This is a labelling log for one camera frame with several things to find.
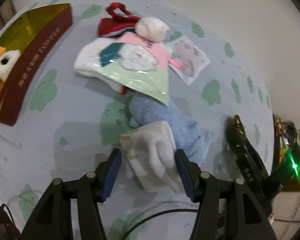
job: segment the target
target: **white packet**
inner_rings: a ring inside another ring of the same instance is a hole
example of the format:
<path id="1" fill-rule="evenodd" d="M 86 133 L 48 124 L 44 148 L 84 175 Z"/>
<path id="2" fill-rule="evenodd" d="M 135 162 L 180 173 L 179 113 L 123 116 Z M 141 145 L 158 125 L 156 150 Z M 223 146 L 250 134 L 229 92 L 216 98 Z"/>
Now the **white packet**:
<path id="1" fill-rule="evenodd" d="M 210 64 L 210 59 L 207 55 L 185 35 L 168 42 L 166 46 L 173 50 L 168 64 L 169 67 L 187 85 L 190 85 L 199 76 L 200 71 Z"/>

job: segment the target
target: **red fabric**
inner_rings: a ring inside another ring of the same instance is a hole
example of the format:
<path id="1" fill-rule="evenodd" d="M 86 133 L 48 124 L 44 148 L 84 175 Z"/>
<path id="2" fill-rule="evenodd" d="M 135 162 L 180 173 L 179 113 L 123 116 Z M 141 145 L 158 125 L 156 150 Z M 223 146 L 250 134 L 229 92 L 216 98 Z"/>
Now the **red fabric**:
<path id="1" fill-rule="evenodd" d="M 120 15 L 114 12 L 115 9 L 120 9 L 125 15 Z M 131 12 L 126 10 L 126 6 L 119 2 L 111 3 L 106 11 L 111 18 L 102 18 L 98 26 L 98 35 L 105 36 L 112 32 L 117 32 L 124 28 L 134 27 L 140 17 L 134 16 Z"/>

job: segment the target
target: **blue gripper pad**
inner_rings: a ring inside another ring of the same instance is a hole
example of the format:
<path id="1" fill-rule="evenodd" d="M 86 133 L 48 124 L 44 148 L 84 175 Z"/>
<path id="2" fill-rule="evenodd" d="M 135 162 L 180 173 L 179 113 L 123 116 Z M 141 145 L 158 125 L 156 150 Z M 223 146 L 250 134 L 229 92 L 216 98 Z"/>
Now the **blue gripper pad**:
<path id="1" fill-rule="evenodd" d="M 175 152 L 174 158 L 186 195 L 194 202 L 194 190 L 199 186 L 201 170 L 196 163 L 192 163 L 188 160 L 182 149 Z"/>
<path id="2" fill-rule="evenodd" d="M 122 161 L 122 154 L 119 149 L 114 149 L 106 161 L 107 172 L 102 182 L 101 200 L 106 201 L 110 196 L 115 179 L 117 178 Z"/>

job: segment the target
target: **white pom-pom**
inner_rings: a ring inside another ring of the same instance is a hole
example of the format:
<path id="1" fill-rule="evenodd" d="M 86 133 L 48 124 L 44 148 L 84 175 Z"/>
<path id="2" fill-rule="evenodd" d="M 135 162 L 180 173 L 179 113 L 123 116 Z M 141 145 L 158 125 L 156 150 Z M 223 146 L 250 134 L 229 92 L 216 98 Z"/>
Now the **white pom-pom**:
<path id="1" fill-rule="evenodd" d="M 0 78 L 6 82 L 13 66 L 17 63 L 21 53 L 19 50 L 9 50 L 0 57 Z"/>
<path id="2" fill-rule="evenodd" d="M 136 23 L 136 33 L 152 42 L 163 41 L 166 32 L 170 30 L 162 20 L 153 17 L 143 17 Z"/>

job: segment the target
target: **white wall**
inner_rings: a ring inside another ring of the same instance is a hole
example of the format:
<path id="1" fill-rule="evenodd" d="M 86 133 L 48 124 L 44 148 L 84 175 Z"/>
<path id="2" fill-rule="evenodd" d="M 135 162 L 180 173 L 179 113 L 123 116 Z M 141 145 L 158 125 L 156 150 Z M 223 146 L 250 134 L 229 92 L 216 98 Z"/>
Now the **white wall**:
<path id="1" fill-rule="evenodd" d="M 14 0 L 20 9 L 32 0 Z M 290 0 L 165 0 L 250 59 L 270 93 L 274 114 L 300 129 L 300 14 Z"/>

